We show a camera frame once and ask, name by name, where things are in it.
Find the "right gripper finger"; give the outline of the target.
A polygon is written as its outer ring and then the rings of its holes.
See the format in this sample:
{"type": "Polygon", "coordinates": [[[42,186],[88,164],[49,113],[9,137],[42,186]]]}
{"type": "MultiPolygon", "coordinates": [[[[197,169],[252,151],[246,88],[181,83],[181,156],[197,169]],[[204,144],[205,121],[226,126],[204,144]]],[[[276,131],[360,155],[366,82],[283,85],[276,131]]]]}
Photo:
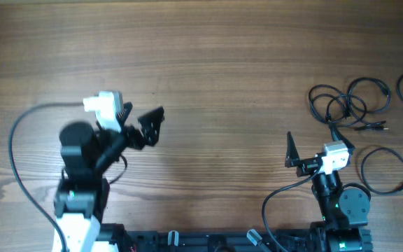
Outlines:
{"type": "Polygon", "coordinates": [[[297,167],[300,164],[299,154],[297,152],[297,148],[295,146],[294,139],[292,137],[291,132],[287,133],[287,151],[285,158],[285,166],[286,167],[297,167]]]}
{"type": "Polygon", "coordinates": [[[353,154],[355,146],[338,130],[336,125],[330,125],[330,132],[333,141],[342,141],[348,149],[349,154],[353,154]]]}

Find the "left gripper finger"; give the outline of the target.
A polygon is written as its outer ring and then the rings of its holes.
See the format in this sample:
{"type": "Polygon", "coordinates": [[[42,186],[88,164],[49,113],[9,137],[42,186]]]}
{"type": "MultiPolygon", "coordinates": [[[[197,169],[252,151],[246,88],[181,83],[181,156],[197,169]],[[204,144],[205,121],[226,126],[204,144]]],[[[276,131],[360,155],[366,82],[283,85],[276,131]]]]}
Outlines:
{"type": "Polygon", "coordinates": [[[119,122],[121,127],[124,126],[126,120],[129,117],[129,114],[132,111],[132,108],[133,108],[132,103],[130,101],[126,102],[126,103],[123,104],[123,109],[121,110],[121,112],[119,112],[117,114],[117,120],[118,120],[118,122],[119,122]]]}
{"type": "Polygon", "coordinates": [[[163,121],[164,108],[162,106],[138,117],[141,132],[148,146],[154,146],[159,141],[160,128],[163,121]]]}

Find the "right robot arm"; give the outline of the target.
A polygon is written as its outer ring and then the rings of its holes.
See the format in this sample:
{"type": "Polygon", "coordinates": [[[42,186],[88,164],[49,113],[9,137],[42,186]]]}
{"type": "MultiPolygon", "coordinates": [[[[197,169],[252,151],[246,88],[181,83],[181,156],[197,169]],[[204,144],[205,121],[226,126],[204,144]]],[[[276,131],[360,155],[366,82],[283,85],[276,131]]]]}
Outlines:
{"type": "Polygon", "coordinates": [[[308,176],[323,216],[309,229],[310,251],[373,251],[368,224],[371,194],[358,183],[344,184],[339,170],[350,164],[355,146],[339,130],[330,128],[332,141],[314,157],[302,159],[291,133],[287,133],[285,166],[295,167],[298,177],[308,176]]]}

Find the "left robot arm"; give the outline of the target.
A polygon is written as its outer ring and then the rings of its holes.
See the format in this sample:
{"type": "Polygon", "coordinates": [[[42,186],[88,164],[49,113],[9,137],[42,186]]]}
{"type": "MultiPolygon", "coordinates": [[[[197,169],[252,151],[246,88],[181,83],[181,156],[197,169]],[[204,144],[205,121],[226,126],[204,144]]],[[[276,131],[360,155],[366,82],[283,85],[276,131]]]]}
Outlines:
{"type": "Polygon", "coordinates": [[[126,148],[142,150],[159,141],[164,109],[139,117],[139,126],[126,126],[132,104],[115,114],[114,128],[73,122],[62,129],[59,140],[64,170],[54,199],[56,223],[54,251],[135,251],[136,244],[122,224],[103,223],[111,181],[104,173],[125,161],[126,148]]]}

